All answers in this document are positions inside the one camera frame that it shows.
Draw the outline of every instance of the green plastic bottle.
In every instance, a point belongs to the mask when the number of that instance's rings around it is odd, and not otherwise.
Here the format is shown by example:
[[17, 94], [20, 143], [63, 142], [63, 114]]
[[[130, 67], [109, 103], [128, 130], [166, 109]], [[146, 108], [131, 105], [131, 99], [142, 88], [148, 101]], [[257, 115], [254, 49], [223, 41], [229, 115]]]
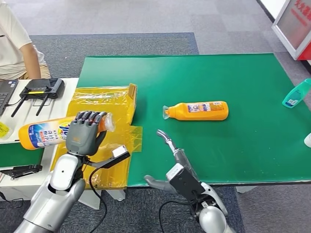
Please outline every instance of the green plastic bottle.
[[294, 108], [294, 106], [303, 100], [311, 88], [311, 79], [306, 79], [293, 90], [290, 91], [282, 102], [288, 108]]

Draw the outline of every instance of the green mat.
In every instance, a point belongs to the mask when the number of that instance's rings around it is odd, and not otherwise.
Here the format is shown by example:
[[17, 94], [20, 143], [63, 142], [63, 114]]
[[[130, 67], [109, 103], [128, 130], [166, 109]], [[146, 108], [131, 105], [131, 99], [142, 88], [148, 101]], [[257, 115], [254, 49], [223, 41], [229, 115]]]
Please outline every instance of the green mat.
[[43, 149], [26, 150], [20, 143], [0, 144], [1, 167], [39, 165]]
[[[143, 127], [143, 151], [134, 153], [128, 186], [143, 176], [165, 179], [174, 164], [166, 131], [207, 183], [311, 180], [311, 113], [282, 101], [294, 86], [273, 54], [110, 56], [85, 59], [78, 87], [138, 86], [133, 125]], [[224, 121], [164, 120], [162, 106], [223, 100]]]

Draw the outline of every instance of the metal arm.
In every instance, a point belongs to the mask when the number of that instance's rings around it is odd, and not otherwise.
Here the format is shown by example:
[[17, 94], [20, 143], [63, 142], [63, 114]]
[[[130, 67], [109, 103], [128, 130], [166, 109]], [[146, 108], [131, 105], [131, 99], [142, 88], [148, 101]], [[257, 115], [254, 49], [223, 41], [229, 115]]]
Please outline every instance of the metal arm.
[[15, 233], [52, 233], [60, 228], [73, 204], [85, 188], [82, 166], [109, 168], [128, 158], [125, 146], [112, 151], [111, 158], [93, 163], [87, 155], [94, 155], [106, 132], [97, 135], [99, 122], [105, 113], [85, 111], [78, 113], [70, 124], [66, 140], [68, 153], [60, 156], [32, 198], [30, 207]]
[[207, 233], [235, 233], [228, 226], [225, 216], [228, 214], [223, 203], [211, 186], [199, 182], [183, 149], [176, 145], [165, 132], [158, 130], [173, 152], [176, 164], [166, 174], [168, 181], [155, 180], [146, 175], [145, 180], [152, 188], [181, 194], [190, 203], [194, 217]]

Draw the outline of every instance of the yellow plastic bag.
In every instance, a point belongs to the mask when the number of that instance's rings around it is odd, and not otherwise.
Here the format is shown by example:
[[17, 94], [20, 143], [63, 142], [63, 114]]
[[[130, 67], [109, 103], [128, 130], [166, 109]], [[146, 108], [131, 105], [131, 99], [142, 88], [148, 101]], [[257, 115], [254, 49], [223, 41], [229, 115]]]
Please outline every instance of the yellow plastic bag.
[[[77, 88], [69, 103], [67, 116], [75, 116], [79, 111], [105, 111], [112, 113], [115, 123], [114, 132], [107, 132], [105, 139], [100, 144], [98, 151], [90, 157], [92, 162], [100, 162], [109, 159], [112, 151], [121, 145], [132, 152], [140, 152], [142, 147], [142, 127], [131, 126], [136, 107], [137, 86], [122, 87], [96, 87], [96, 88]], [[53, 161], [51, 170], [54, 169], [59, 157], [66, 153], [64, 143], [57, 147]], [[123, 188], [128, 184], [130, 158], [111, 167], [109, 169], [100, 169], [91, 179], [92, 184], [97, 188]], [[95, 168], [84, 166], [83, 177], [90, 187], [89, 176]]]

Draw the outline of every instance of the white shirt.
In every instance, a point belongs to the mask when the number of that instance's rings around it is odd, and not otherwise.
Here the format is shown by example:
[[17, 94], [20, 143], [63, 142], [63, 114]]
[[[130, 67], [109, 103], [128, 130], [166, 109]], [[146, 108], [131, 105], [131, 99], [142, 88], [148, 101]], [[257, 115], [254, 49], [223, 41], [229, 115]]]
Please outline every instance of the white shirt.
[[[27, 32], [0, 0], [0, 79], [18, 79], [26, 73], [23, 54], [20, 49], [32, 43]], [[45, 64], [45, 55], [37, 51], [39, 64]]]

